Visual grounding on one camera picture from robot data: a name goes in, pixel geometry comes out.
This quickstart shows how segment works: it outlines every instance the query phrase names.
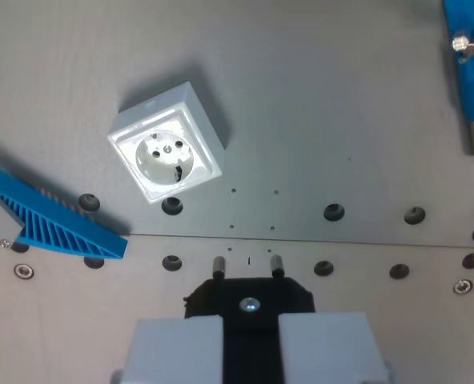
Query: metal pin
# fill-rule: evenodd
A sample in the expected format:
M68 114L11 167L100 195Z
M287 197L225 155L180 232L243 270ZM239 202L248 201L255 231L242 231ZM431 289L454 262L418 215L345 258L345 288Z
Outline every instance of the metal pin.
M224 278L227 270L227 261L223 256L218 256L214 259L212 266L212 278Z
M273 278L282 278L285 276L285 270L283 269L283 260L282 257L278 254L275 254L271 258L271 271Z

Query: metal screw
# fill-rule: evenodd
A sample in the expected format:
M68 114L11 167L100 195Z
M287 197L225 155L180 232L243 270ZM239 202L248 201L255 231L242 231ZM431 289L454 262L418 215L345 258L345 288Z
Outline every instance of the metal screw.
M455 294L467 294L472 290L473 284L470 280L459 280L454 284Z
M243 298L239 306L244 312L255 312L260 308L260 301L256 298Z
M22 280L29 280L34 277L34 270L27 264L17 264L14 266L14 274Z
M470 44L470 40L468 40L468 38L464 34L460 36L456 36L452 40L452 48L456 52L462 52L466 50L468 47L468 44Z

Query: white electrical outlet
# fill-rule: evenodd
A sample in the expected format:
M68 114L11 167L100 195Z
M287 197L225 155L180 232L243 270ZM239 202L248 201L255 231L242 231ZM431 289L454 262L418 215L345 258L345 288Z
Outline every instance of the white electrical outlet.
M223 172L223 145L189 82L120 112L107 138L150 204Z

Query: white plastic block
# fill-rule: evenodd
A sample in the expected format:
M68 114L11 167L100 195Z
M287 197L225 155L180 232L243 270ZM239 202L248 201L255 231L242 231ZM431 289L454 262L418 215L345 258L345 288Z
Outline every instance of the white plastic block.
M278 321L286 384L390 382L365 314L281 314Z
M222 384L223 318L138 322L122 384Z
M107 138L150 204L223 172L223 145L189 82L120 112Z

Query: blue plastic part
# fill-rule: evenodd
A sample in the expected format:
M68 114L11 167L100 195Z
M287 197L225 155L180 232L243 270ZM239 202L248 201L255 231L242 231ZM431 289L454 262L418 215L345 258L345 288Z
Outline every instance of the blue plastic part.
M465 32L474 40L474 0L445 0L448 32L451 39L459 32ZM456 54L456 65L460 83L460 98L467 119L474 122L474 57L466 62L460 61Z
M88 258L123 258L128 241L0 170L0 199L24 221L16 240Z

